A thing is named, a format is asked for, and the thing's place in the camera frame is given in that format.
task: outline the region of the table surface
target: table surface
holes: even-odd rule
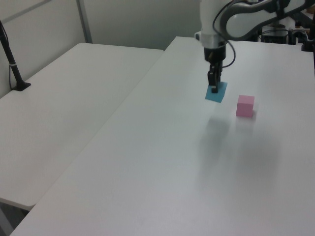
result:
[[[12,236],[313,235],[313,54],[233,45],[219,104],[203,48],[177,37]]]
[[[31,209],[161,56],[78,44],[0,99],[0,201]]]

